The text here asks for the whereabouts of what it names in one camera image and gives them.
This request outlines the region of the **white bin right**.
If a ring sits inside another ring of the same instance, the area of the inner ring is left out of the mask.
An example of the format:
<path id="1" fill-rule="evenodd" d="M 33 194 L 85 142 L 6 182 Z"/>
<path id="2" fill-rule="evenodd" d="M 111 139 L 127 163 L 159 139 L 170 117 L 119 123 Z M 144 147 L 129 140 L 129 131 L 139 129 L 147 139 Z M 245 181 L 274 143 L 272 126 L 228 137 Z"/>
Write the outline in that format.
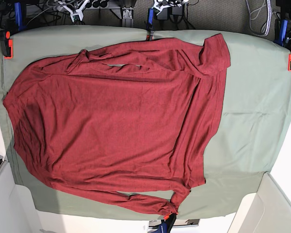
<path id="1" fill-rule="evenodd" d="M 291 233 L 291 202 L 269 172 L 242 199 L 229 233 Z"/>

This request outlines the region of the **red long-sleeve T-shirt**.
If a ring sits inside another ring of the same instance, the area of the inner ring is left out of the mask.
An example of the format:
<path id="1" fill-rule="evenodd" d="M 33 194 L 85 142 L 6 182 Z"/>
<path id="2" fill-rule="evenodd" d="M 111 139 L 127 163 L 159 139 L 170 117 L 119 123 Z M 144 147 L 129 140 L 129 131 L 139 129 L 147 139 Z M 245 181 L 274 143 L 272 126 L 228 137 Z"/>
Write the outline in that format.
<path id="1" fill-rule="evenodd" d="M 27 170 L 53 189 L 143 214 L 205 183 L 230 53 L 222 34 L 128 42 L 28 65 L 3 105 Z"/>

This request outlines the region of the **blue clamp top left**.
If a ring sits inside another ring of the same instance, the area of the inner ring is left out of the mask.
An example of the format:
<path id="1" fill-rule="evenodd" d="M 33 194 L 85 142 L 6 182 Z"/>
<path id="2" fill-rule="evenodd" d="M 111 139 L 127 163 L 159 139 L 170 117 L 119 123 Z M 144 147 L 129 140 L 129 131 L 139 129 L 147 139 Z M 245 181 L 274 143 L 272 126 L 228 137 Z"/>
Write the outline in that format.
<path id="1" fill-rule="evenodd" d="M 20 2 L 14 3 L 14 9 L 15 9 L 15 21 L 17 25 L 17 30 L 20 32 L 25 29 L 25 26 L 23 25 L 23 19 L 22 19 L 22 7 Z"/>

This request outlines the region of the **black power adapter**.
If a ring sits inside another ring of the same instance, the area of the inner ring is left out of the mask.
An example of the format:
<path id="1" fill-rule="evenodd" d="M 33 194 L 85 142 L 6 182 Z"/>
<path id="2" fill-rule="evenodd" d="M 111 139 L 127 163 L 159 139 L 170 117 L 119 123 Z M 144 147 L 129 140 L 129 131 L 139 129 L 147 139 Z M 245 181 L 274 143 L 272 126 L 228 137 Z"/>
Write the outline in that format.
<path id="1" fill-rule="evenodd" d="M 168 20 L 169 19 L 169 10 L 164 8 L 160 13 L 156 15 L 156 20 Z"/>

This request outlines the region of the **green table cloth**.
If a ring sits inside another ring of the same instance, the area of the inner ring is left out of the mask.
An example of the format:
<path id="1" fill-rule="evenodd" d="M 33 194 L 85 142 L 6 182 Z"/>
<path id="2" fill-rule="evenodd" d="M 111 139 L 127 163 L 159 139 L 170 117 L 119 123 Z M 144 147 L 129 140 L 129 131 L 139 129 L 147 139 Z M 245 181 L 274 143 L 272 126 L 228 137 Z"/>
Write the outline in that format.
<path id="1" fill-rule="evenodd" d="M 51 189 L 26 169 L 15 152 L 13 130 L 2 104 L 19 73 L 31 62 L 75 54 L 128 41 L 144 41 L 147 32 L 107 26 L 51 26 L 13 36 L 14 56 L 0 51 L 0 127 L 14 180 L 29 188 L 37 210 L 85 217 L 154 220 L 114 205 Z M 180 219 L 210 218 L 235 212 L 242 198 L 256 192 L 276 162 L 291 122 L 289 51 L 271 41 L 223 32 L 230 52 L 223 113 L 217 134 L 204 153 L 206 183 L 191 190 L 179 207 Z"/>

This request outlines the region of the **blue clamp top right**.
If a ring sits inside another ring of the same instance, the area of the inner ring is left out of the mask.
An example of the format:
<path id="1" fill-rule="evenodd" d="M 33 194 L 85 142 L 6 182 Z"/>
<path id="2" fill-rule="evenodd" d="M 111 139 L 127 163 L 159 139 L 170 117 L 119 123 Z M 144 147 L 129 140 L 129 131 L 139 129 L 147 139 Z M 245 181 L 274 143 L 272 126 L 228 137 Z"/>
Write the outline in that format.
<path id="1" fill-rule="evenodd" d="M 274 43 L 282 47 L 286 44 L 286 33 L 288 28 L 288 21 L 286 19 L 275 20 L 275 39 Z"/>

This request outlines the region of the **grey metal table bracket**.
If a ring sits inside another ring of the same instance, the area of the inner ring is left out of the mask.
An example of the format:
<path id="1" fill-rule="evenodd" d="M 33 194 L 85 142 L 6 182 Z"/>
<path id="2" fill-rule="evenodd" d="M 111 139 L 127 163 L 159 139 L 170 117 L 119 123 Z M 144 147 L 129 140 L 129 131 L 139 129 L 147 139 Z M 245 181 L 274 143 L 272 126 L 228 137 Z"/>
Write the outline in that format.
<path id="1" fill-rule="evenodd" d="M 122 27 L 133 28 L 133 15 L 134 15 L 134 8 L 122 8 Z"/>

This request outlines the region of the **orange black clamp far left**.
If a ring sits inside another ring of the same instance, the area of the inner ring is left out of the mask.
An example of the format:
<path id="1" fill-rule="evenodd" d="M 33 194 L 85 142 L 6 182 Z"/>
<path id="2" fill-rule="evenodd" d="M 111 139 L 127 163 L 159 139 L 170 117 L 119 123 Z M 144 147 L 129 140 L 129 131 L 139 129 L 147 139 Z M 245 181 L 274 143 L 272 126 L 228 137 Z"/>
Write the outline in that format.
<path id="1" fill-rule="evenodd" d="M 13 40 L 9 31 L 0 31 L 0 46 L 4 59 L 12 59 Z"/>

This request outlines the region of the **orange black clamp bottom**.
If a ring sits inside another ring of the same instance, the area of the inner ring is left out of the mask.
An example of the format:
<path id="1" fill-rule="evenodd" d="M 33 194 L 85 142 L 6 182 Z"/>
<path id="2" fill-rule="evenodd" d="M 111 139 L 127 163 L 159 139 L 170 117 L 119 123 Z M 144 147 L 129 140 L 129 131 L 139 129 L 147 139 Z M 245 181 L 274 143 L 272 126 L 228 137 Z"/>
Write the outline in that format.
<path id="1" fill-rule="evenodd" d="M 176 219 L 177 219 L 178 212 L 172 213 L 164 217 L 161 221 L 161 224 L 158 226 L 157 230 L 154 231 L 155 233 L 170 233 Z"/>

